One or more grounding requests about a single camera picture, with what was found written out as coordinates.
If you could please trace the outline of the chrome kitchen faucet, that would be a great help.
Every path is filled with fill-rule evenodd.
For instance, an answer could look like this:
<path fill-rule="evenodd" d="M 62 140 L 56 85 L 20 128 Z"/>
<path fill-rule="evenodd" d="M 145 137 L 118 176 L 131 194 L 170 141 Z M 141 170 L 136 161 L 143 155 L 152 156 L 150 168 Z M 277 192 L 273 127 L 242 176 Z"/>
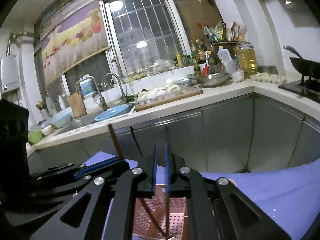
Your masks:
<path fill-rule="evenodd" d="M 121 80 L 119 78 L 119 76 L 117 74 L 114 74 L 114 73 L 107 73 L 103 76 L 102 80 L 101 80 L 101 84 L 102 85 L 105 85 L 106 84 L 106 79 L 108 77 L 111 77 L 111 80 L 115 80 L 115 84 L 119 87 L 120 89 L 120 92 L 121 92 L 121 99 L 127 103 L 127 97 L 126 97 L 126 94 L 124 92 L 124 89 L 122 87 L 122 83 L 121 83 Z"/>

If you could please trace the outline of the fruit print window blind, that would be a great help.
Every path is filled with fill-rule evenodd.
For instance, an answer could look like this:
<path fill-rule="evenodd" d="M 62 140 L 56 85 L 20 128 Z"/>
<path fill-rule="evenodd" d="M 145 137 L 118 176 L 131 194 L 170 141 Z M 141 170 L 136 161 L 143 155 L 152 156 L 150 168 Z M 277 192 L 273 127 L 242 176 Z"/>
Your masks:
<path fill-rule="evenodd" d="M 99 0 L 57 0 L 41 18 L 46 84 L 108 47 Z"/>

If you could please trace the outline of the white plastic jug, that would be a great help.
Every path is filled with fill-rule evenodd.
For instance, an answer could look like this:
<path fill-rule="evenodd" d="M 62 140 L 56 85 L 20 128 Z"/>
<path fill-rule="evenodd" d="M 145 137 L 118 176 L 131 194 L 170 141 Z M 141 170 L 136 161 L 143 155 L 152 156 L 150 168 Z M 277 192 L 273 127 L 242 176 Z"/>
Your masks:
<path fill-rule="evenodd" d="M 231 76 L 234 72 L 236 72 L 236 63 L 232 59 L 228 49 L 223 48 L 223 46 L 219 46 L 217 56 L 222 62 L 226 73 Z"/>

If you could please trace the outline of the green plastic bowl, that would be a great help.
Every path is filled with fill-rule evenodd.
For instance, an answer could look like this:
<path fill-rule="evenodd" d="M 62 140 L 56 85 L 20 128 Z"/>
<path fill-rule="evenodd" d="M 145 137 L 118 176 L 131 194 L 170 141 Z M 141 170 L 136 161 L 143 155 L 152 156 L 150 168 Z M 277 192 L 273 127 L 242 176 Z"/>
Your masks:
<path fill-rule="evenodd" d="M 33 129 L 32 131 L 29 132 L 28 141 L 31 144 L 35 144 L 39 142 L 42 138 L 43 138 L 43 134 L 40 128 Z"/>

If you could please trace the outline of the egg tray with eggs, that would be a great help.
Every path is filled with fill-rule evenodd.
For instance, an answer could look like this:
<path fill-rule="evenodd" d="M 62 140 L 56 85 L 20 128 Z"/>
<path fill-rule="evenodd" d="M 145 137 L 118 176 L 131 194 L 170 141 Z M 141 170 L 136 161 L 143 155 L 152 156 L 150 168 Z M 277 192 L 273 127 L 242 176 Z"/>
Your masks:
<path fill-rule="evenodd" d="M 251 81 L 257 82 L 265 82 L 265 83 L 273 83 L 282 85 L 286 83 L 286 76 L 285 75 L 277 75 L 277 74 L 269 74 L 269 73 L 260 73 L 257 72 L 254 75 L 249 77 Z"/>

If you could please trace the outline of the black gas stove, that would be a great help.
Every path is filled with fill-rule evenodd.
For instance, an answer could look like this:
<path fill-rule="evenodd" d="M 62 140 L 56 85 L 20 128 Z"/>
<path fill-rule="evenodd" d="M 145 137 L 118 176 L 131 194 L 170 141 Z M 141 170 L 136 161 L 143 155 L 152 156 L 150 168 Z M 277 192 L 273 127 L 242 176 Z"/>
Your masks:
<path fill-rule="evenodd" d="M 320 84 L 317 80 L 293 81 L 279 85 L 278 87 L 320 103 Z"/>

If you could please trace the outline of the dark black wooden chopstick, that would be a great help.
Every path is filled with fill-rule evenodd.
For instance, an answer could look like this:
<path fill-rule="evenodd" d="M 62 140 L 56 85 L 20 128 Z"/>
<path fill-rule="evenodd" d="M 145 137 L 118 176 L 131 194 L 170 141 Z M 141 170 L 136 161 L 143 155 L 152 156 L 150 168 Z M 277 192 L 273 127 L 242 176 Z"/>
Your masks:
<path fill-rule="evenodd" d="M 139 143 L 138 143 L 138 141 L 137 141 L 137 139 L 136 139 L 136 136 L 135 136 L 135 134 L 134 134 L 134 130 L 133 130 L 132 126 L 129 126 L 129 128 L 130 128 L 130 132 L 131 132 L 132 138 L 133 138 L 133 140 L 134 140 L 134 142 L 135 142 L 135 144 L 136 144 L 136 146 L 137 146 L 137 148 L 138 148 L 138 151 L 139 151 L 141 157 L 143 158 L 144 156 L 143 156 L 143 154 L 142 154 L 142 151 L 141 151 L 141 149 L 140 149 Z"/>

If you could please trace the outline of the upright wooden chopping board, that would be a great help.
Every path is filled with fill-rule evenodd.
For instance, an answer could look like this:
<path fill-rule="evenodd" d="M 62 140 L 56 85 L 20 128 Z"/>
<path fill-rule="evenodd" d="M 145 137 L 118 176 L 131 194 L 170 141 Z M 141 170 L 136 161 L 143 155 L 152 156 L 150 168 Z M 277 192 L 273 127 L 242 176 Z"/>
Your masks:
<path fill-rule="evenodd" d="M 80 92 L 75 92 L 68 97 L 73 117 L 79 118 L 87 114 L 86 107 Z"/>

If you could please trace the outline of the white water heater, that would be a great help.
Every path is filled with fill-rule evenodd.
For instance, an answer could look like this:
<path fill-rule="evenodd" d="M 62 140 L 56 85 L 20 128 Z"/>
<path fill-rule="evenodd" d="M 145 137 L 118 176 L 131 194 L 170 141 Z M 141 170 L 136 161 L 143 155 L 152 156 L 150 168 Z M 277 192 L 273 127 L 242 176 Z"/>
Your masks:
<path fill-rule="evenodd" d="M 17 56 L 8 55 L 1 57 L 1 94 L 15 92 L 19 88 Z"/>

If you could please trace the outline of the stainless steel bowl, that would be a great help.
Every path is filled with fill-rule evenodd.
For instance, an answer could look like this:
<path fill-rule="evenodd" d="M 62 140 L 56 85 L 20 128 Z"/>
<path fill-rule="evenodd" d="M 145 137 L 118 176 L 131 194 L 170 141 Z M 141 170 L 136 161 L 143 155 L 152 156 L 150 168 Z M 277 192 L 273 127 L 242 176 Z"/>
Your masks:
<path fill-rule="evenodd" d="M 195 74 L 188 74 L 187 77 L 191 80 L 196 81 L 204 88 L 218 87 L 226 83 L 229 79 L 229 74 L 227 73 L 214 73 L 205 76 L 197 77 Z"/>

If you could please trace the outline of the blue plastic basin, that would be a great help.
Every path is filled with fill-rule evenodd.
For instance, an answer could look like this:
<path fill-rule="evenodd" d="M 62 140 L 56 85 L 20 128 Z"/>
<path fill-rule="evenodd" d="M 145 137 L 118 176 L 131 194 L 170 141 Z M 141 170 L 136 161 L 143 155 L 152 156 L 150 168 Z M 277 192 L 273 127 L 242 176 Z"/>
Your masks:
<path fill-rule="evenodd" d="M 123 104 L 113 108 L 110 108 L 103 113 L 97 115 L 94 119 L 95 122 L 104 121 L 110 118 L 114 118 L 123 114 L 129 113 L 133 109 L 133 104 Z"/>

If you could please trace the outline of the large yellow oil bottle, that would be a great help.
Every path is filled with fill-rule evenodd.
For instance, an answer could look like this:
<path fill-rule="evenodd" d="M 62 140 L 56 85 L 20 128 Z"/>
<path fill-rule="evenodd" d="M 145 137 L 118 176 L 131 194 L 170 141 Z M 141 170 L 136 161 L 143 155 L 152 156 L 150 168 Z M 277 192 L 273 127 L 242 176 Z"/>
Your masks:
<path fill-rule="evenodd" d="M 251 75 L 257 73 L 258 64 L 254 47 L 250 42 L 247 42 L 242 35 L 238 37 L 236 55 L 239 60 L 240 69 L 244 71 L 245 79 L 249 79 Z"/>

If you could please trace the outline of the blue printed tablecloth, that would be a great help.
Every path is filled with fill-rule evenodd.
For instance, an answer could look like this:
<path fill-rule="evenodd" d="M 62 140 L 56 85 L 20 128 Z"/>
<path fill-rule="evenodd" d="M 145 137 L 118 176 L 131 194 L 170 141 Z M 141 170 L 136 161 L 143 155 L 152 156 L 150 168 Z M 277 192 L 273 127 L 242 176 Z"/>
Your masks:
<path fill-rule="evenodd" d="M 280 171 L 224 176 L 292 239 L 319 239 L 319 160 Z"/>

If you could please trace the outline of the pink perforated utensil basket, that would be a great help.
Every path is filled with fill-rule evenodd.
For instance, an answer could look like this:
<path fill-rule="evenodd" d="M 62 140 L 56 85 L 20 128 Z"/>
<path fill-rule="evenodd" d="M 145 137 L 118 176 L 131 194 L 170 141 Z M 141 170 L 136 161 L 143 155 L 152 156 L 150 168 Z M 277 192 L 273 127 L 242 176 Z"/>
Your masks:
<path fill-rule="evenodd" d="M 167 187 L 156 185 L 151 199 L 136 199 L 133 239 L 189 239 L 185 198 L 167 198 Z"/>

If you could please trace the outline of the wooden cutting board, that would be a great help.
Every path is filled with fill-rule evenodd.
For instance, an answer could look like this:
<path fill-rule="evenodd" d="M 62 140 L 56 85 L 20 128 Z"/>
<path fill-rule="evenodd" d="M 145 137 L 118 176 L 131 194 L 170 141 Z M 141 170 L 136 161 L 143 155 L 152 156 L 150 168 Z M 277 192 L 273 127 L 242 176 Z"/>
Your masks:
<path fill-rule="evenodd" d="M 196 96 L 196 95 L 201 95 L 201 94 L 203 94 L 203 90 L 201 90 L 201 89 L 185 90 L 181 94 L 171 96 L 167 99 L 165 99 L 165 98 L 159 99 L 159 100 L 155 99 L 155 100 L 152 100 L 150 103 L 145 103 L 143 105 L 136 105 L 135 111 L 140 112 L 140 111 L 143 111 L 146 109 L 150 109 L 153 107 L 157 107 L 160 105 L 164 105 L 167 103 L 171 103 L 174 101 L 186 99 L 186 98 Z"/>

